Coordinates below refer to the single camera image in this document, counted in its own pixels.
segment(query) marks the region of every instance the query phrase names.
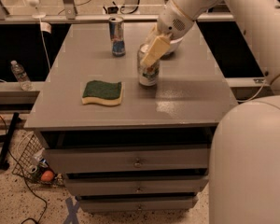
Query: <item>wire basket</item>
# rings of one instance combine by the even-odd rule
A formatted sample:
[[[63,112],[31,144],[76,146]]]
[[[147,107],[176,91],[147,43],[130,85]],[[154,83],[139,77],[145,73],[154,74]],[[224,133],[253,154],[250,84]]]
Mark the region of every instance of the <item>wire basket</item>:
[[[22,152],[12,174],[19,175],[25,178],[31,183],[38,183],[44,185],[53,185],[53,186],[63,186],[63,178],[61,175],[55,175],[54,179],[51,182],[40,181],[40,176],[32,175],[30,167],[33,166],[32,157],[33,155],[42,148],[38,138],[33,134],[29,140],[27,146]]]

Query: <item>drawer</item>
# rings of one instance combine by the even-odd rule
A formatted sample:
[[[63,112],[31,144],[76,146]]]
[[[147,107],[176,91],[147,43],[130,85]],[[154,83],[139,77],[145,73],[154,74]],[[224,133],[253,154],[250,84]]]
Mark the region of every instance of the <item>drawer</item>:
[[[173,192],[199,192],[208,182],[207,176],[166,176],[152,180],[141,177],[140,180],[93,180],[65,179],[65,186],[75,196],[151,194]]]
[[[44,157],[56,173],[198,169],[208,167],[207,145],[147,150],[46,149]]]
[[[84,212],[124,212],[146,210],[188,210],[198,201],[197,197],[151,197],[116,200],[81,200],[79,206]]]

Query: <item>plastic bottle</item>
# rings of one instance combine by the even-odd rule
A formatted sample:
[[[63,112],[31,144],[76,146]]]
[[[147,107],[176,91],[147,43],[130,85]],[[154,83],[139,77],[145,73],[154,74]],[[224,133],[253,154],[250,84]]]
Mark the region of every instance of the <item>plastic bottle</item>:
[[[33,88],[30,78],[28,78],[24,68],[17,61],[11,61],[11,71],[24,91],[29,91]]]

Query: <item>speckled floor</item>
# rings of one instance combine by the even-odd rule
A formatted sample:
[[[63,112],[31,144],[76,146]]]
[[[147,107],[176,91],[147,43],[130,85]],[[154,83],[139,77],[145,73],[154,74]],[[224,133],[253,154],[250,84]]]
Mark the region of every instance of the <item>speckled floor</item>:
[[[10,152],[19,159],[29,142],[29,138],[22,139],[28,134],[25,130],[16,130],[11,140]],[[31,217],[39,220],[45,203],[36,198],[26,187],[23,179],[12,174],[16,162],[7,155],[10,167],[0,171],[0,224],[22,223]],[[151,224],[206,224],[208,223],[208,186],[198,194],[199,201],[188,211],[140,211],[126,213],[88,214],[78,208],[75,197],[61,187],[48,187],[28,183],[36,195],[46,200],[48,208],[40,223],[151,223]]]

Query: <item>drawer knob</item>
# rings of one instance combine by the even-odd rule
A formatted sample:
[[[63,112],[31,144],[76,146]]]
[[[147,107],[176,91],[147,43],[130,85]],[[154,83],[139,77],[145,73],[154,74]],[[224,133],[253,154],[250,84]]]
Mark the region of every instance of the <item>drawer knob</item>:
[[[142,162],[140,159],[136,159],[136,162],[133,164],[135,168],[141,168],[142,167]]]
[[[138,189],[136,189],[136,193],[141,193],[143,190],[139,187]]]

